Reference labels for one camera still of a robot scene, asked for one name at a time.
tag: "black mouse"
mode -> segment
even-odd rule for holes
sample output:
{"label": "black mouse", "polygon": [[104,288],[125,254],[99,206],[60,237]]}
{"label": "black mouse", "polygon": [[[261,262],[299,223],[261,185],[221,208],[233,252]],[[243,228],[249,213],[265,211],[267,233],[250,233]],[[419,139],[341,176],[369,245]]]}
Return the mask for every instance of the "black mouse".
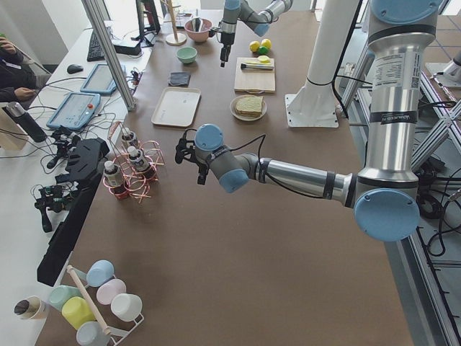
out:
{"label": "black mouse", "polygon": [[83,71],[84,68],[80,65],[72,64],[67,66],[67,73],[68,74],[76,74],[77,72]]}

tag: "blue tablet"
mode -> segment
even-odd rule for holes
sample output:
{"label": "blue tablet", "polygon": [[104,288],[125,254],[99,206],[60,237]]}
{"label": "blue tablet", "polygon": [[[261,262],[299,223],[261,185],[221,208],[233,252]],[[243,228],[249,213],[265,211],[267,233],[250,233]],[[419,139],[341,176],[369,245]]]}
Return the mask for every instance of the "blue tablet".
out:
{"label": "blue tablet", "polygon": [[80,91],[105,96],[111,95],[116,88],[117,85],[115,85],[109,66],[106,63],[98,63],[91,70]]}
{"label": "blue tablet", "polygon": [[94,114],[101,102],[101,95],[72,92],[54,112],[46,125],[49,128],[64,126],[69,130],[80,130]]}

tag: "mug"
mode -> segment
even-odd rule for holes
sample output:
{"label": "mug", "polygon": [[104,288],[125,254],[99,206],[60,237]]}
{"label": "mug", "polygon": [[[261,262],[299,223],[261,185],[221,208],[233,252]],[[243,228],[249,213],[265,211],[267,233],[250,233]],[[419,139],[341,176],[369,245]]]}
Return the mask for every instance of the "mug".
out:
{"label": "mug", "polygon": [[24,299],[23,301],[20,301],[17,304],[17,307],[22,305],[22,303],[27,305],[23,306],[24,311],[17,311],[16,308],[14,309],[15,313],[19,314],[20,319],[45,319],[48,315],[48,304],[46,304],[46,302],[37,296],[31,296]]}
{"label": "mug", "polygon": [[66,301],[61,313],[67,322],[77,330],[83,323],[96,320],[88,303],[81,297],[73,297]]}
{"label": "mug", "polygon": [[101,259],[95,262],[86,274],[86,281],[91,287],[99,287],[114,277],[114,266]]}
{"label": "mug", "polygon": [[62,311],[66,301],[72,297],[81,297],[81,293],[77,287],[59,285],[51,291],[48,302],[56,310]]}
{"label": "mug", "polygon": [[77,343],[80,346],[107,346],[110,335],[104,334],[98,322],[83,323],[77,331]]}
{"label": "mug", "polygon": [[121,279],[111,279],[98,288],[96,299],[102,305],[109,305],[121,293],[127,293],[126,284]]}
{"label": "mug", "polygon": [[110,309],[119,319],[129,322],[140,315],[143,309],[143,302],[137,295],[121,293],[112,299]]}

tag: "wooden tabletop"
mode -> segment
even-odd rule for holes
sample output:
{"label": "wooden tabletop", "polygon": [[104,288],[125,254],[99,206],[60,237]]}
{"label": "wooden tabletop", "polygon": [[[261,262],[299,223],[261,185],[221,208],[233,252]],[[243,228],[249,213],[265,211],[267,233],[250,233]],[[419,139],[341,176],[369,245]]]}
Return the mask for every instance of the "wooden tabletop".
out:
{"label": "wooden tabletop", "polygon": [[[214,25],[220,19],[216,12],[202,17]],[[236,59],[251,56],[248,45],[258,39],[250,29],[238,24],[225,68],[215,38],[187,41],[199,51],[190,66],[176,59],[179,48],[164,34],[157,39],[125,124],[141,140],[160,143],[166,166],[141,204],[118,201],[101,186],[71,257],[81,270],[111,261],[128,293],[143,299],[146,320],[124,346],[413,344],[384,246],[359,230],[352,210],[256,182],[229,195],[212,174],[197,185],[197,167],[174,162],[183,130],[151,124],[169,74],[189,71],[189,87],[202,92],[193,127],[215,123],[234,147],[266,133],[265,157],[358,172],[347,121],[337,129],[287,126],[284,96],[305,82],[317,29],[310,12],[289,12],[272,25],[266,37],[276,92],[264,96],[267,114],[253,123],[229,110]],[[118,325],[107,307],[102,313]],[[53,310],[36,345],[75,345],[75,333]]]}

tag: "bread slice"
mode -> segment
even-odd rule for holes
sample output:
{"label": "bread slice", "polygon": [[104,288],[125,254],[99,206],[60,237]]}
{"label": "bread slice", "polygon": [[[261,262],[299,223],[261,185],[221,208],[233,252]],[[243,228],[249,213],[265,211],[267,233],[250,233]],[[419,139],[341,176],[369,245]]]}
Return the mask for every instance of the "bread slice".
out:
{"label": "bread slice", "polygon": [[262,96],[247,96],[240,98],[236,103],[238,115],[258,117],[262,114]]}

